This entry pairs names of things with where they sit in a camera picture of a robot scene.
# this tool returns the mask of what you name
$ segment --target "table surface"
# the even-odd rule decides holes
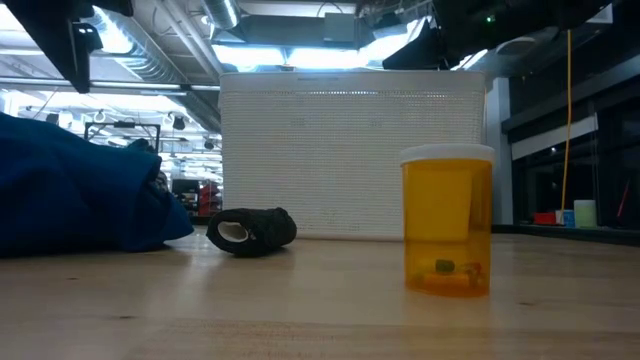
[[[494,235],[491,295],[451,299],[405,290],[400,243],[170,245],[0,260],[0,359],[640,358],[637,248]]]

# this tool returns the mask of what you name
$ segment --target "yellow cable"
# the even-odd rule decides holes
[[[564,216],[564,208],[567,196],[567,172],[569,170],[569,142],[571,141],[571,120],[573,118],[573,94],[571,84],[571,48],[573,35],[571,30],[567,31],[567,144],[564,150],[564,176],[562,177],[562,211]]]

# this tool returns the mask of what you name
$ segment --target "blue fabric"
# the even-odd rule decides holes
[[[161,161],[0,113],[0,256],[147,251],[190,234],[182,205],[153,185]]]

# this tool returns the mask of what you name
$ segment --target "red object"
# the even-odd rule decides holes
[[[536,225],[556,225],[556,213],[535,213],[533,223]]]

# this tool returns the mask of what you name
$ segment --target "white perforated panel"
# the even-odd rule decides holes
[[[222,77],[225,209],[280,206],[300,237],[402,238],[399,152],[483,140],[469,72]]]

